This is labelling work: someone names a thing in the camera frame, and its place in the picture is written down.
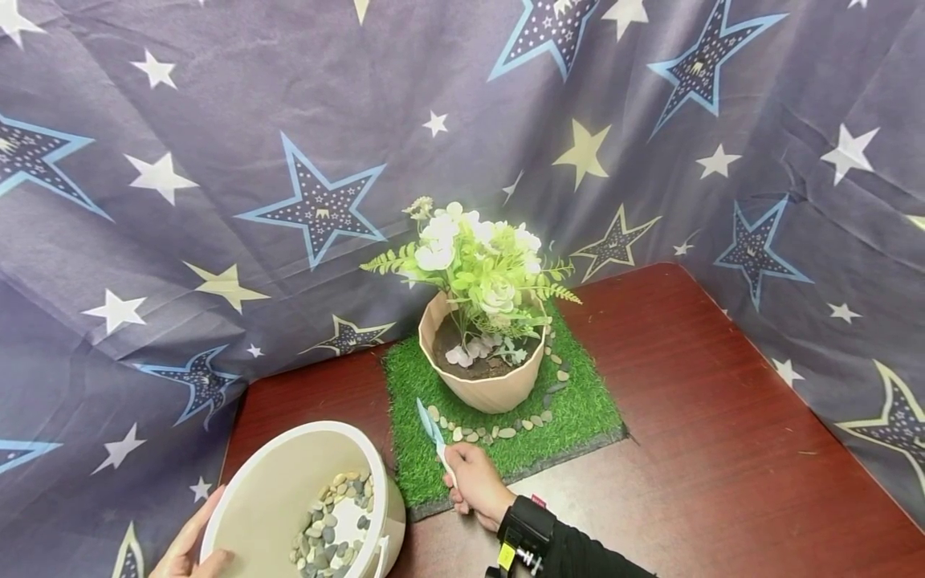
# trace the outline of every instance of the star print fabric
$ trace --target star print fabric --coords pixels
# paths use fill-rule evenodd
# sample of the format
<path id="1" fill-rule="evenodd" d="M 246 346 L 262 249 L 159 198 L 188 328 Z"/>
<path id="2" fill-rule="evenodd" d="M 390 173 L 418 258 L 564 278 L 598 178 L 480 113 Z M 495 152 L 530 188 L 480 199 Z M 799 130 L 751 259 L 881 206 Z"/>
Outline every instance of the star print fabric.
<path id="1" fill-rule="evenodd" d="M 423 195 L 683 266 L 925 526 L 918 0 L 360 4 L 0 1 L 4 575 L 153 568 L 250 384 L 413 331 Z"/>

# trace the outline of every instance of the black sleeve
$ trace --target black sleeve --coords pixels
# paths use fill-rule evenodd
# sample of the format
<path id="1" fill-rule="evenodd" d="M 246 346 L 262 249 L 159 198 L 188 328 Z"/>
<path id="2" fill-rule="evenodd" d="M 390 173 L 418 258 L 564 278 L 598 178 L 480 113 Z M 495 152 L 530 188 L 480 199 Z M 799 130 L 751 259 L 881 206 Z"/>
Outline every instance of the black sleeve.
<path id="1" fill-rule="evenodd" d="M 543 563 L 543 578 L 654 578 L 597 540 L 556 522 Z"/>

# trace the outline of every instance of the bucket handle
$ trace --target bucket handle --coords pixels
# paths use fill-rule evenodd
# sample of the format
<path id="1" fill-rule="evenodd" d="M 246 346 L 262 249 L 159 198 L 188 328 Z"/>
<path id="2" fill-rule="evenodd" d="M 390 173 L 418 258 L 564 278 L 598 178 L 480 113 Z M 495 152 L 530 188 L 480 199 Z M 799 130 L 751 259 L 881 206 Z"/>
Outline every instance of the bucket handle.
<path id="1" fill-rule="evenodd" d="M 383 578 L 386 575 L 386 559 L 389 557 L 389 536 L 384 535 L 379 539 L 379 563 L 376 566 L 376 578 Z"/>

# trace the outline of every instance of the bucket of pebbles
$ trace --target bucket of pebbles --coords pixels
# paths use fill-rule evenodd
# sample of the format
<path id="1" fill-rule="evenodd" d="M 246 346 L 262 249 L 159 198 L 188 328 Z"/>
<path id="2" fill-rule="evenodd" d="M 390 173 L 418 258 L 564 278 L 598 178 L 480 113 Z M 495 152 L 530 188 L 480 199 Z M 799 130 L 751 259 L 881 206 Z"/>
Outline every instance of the bucket of pebbles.
<path id="1" fill-rule="evenodd" d="M 233 551 L 223 578 L 381 578 L 404 527 L 404 501 L 369 438 L 315 422 L 241 466 L 206 526 L 200 559 Z"/>

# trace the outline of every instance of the wooden table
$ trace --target wooden table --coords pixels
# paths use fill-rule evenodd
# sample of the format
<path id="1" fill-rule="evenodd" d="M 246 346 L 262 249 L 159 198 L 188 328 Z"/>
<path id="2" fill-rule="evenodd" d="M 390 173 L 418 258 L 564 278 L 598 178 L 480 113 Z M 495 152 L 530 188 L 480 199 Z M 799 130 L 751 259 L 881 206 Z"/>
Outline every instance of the wooden table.
<path id="1" fill-rule="evenodd" d="M 925 535 L 684 269 L 657 264 L 577 293 L 585 304 L 561 310 L 637 443 L 515 489 L 659 576 L 925 576 Z M 320 419 L 360 427 L 391 464 L 386 347 L 252 385 L 223 478 Z M 409 526 L 389 576 L 481 578 L 497 551 L 475 521 L 447 512 Z"/>

